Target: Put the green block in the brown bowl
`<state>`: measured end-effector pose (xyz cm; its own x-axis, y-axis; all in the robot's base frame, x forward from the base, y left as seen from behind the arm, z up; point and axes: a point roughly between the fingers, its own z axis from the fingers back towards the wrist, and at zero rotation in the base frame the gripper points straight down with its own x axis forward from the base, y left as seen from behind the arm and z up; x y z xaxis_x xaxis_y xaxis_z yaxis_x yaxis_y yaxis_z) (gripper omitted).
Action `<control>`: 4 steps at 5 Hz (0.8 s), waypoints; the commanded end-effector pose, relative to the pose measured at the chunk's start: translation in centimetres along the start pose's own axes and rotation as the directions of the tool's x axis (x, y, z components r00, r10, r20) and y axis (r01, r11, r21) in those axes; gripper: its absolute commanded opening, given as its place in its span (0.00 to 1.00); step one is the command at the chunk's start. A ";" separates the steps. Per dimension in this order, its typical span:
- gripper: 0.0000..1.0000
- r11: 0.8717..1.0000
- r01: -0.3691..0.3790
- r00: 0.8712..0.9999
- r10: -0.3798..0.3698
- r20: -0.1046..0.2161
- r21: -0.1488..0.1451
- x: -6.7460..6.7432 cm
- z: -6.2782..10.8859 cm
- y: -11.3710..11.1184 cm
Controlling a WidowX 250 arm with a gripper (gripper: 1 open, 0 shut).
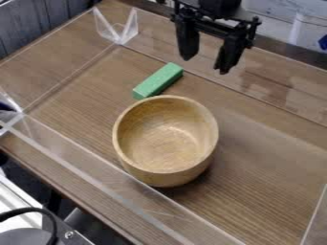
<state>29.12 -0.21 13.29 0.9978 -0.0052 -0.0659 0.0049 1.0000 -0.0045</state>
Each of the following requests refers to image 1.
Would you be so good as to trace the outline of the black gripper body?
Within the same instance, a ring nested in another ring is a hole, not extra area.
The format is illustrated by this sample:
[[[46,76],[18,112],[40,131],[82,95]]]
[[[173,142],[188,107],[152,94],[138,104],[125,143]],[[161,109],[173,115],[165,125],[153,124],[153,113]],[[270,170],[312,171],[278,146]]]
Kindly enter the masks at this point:
[[[261,21],[257,16],[245,12],[241,1],[173,0],[170,21],[174,23],[174,16],[182,14],[193,19],[197,32],[217,35],[242,29],[248,32],[248,41],[253,41]]]

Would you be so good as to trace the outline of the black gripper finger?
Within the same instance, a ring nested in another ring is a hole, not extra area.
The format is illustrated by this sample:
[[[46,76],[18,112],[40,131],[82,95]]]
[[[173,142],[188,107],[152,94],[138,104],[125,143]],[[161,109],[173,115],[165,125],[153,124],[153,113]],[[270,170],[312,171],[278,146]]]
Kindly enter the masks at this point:
[[[213,69],[225,75],[230,68],[237,64],[244,50],[248,48],[248,32],[242,29],[229,33],[218,33],[217,37],[222,40]]]
[[[176,39],[180,57],[188,61],[198,51],[198,32],[194,21],[182,14],[174,16]]]

